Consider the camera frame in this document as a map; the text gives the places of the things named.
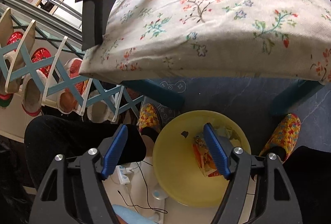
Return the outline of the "white power strip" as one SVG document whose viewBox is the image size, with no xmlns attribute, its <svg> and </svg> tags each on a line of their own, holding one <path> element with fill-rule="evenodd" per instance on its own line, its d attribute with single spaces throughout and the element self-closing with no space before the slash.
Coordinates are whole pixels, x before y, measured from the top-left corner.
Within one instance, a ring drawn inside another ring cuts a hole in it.
<svg viewBox="0 0 331 224">
<path fill-rule="evenodd" d="M 128 174 L 132 172 L 131 167 L 116 166 L 116 172 L 121 185 L 127 185 L 130 183 Z"/>
</svg>

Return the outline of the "white red plastic bag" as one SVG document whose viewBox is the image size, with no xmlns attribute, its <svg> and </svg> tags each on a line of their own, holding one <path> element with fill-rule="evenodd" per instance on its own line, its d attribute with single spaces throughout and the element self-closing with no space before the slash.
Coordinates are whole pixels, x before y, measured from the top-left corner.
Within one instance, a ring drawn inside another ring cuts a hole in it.
<svg viewBox="0 0 331 224">
<path fill-rule="evenodd" d="M 198 167 L 205 177 L 221 176 L 206 146 L 203 133 L 194 136 L 192 149 Z"/>
</svg>

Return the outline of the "floral tablecloth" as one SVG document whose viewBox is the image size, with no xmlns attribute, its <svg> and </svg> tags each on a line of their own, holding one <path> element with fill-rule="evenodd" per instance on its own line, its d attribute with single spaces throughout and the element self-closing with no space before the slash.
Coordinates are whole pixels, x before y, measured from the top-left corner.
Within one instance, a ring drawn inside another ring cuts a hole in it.
<svg viewBox="0 0 331 224">
<path fill-rule="evenodd" d="M 330 82 L 330 0 L 117 0 L 80 74 Z"/>
</svg>

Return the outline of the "left yellow floral slipper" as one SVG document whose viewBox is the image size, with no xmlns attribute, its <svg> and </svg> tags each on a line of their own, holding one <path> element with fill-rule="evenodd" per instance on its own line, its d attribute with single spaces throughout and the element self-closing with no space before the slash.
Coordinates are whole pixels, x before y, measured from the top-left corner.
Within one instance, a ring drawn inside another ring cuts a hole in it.
<svg viewBox="0 0 331 224">
<path fill-rule="evenodd" d="M 151 129 L 157 134 L 161 131 L 161 120 L 157 108 L 152 104 L 145 104 L 140 109 L 138 127 L 140 134 L 143 130 Z"/>
</svg>

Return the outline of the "right yellow floral slipper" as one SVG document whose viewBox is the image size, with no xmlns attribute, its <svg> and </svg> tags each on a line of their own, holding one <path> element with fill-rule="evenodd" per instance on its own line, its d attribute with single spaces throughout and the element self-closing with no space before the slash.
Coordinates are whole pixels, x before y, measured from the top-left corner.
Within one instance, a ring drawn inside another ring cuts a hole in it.
<svg viewBox="0 0 331 224">
<path fill-rule="evenodd" d="M 270 153 L 274 153 L 282 162 L 285 162 L 297 144 L 300 130 L 300 118 L 294 113 L 287 114 L 278 124 L 259 156 L 265 157 Z"/>
</svg>

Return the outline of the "yellow floral slipper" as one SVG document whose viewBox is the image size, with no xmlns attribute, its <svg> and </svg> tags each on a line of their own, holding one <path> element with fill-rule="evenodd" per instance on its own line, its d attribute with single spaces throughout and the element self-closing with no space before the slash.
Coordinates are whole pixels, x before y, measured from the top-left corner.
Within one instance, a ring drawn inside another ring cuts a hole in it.
<svg viewBox="0 0 331 224">
<path fill-rule="evenodd" d="M 140 134 L 143 130 L 151 129 L 157 134 L 161 131 L 161 120 L 157 108 L 152 104 L 145 104 L 140 109 L 138 127 Z"/>
<path fill-rule="evenodd" d="M 294 113 L 287 114 L 278 124 L 259 156 L 265 157 L 270 153 L 274 153 L 282 162 L 285 162 L 297 144 L 300 130 L 300 118 Z"/>
</svg>

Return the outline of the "white blue shoe rack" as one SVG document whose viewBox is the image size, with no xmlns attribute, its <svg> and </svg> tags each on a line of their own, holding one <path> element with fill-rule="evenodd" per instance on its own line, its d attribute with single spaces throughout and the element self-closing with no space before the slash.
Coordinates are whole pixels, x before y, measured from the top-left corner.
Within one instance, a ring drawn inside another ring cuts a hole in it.
<svg viewBox="0 0 331 224">
<path fill-rule="evenodd" d="M 139 116 L 143 96 L 79 75 L 81 62 L 67 36 L 53 36 L 33 19 L 20 20 L 10 8 L 1 10 L 1 107 L 17 94 L 30 116 L 43 106 L 94 123 L 116 123 L 122 113 Z"/>
</svg>

